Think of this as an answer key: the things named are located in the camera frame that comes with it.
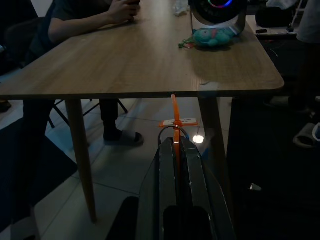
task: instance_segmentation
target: sandal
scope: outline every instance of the sandal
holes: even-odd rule
[[[144,144],[144,137],[134,131],[123,130],[122,135],[118,141],[107,141],[104,140],[104,143],[108,146],[129,146],[129,147],[138,147]]]
[[[316,125],[308,123],[302,130],[293,138],[293,143],[299,148],[313,149],[316,147],[317,140],[313,136]]]

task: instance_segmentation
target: stuffed animal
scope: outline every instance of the stuffed animal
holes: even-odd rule
[[[229,28],[200,28],[193,30],[193,35],[188,40],[179,44],[179,48],[215,47],[228,44],[235,36]]]

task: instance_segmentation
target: plastic bottle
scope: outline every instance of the plastic bottle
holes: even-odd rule
[[[188,0],[176,0],[174,5],[174,15],[181,16],[188,13],[189,2]]]

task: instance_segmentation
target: table leg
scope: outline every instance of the table leg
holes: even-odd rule
[[[95,193],[81,100],[66,100],[75,158],[91,221],[97,221]]]
[[[225,153],[224,137],[221,129],[219,106],[216,97],[198,98],[205,137],[208,144],[208,167],[219,182],[231,219],[233,219],[233,202],[230,179]]]

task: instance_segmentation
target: foot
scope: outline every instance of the foot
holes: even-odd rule
[[[112,131],[104,129],[104,142],[112,146],[132,146],[137,147],[144,143],[144,137],[133,131],[114,129]]]
[[[304,104],[292,104],[289,96],[274,96],[270,100],[264,101],[264,105],[275,109],[289,110],[297,114],[309,114],[311,112]]]
[[[316,147],[316,125],[308,123],[304,128],[293,138],[293,144],[303,149],[313,149]]]

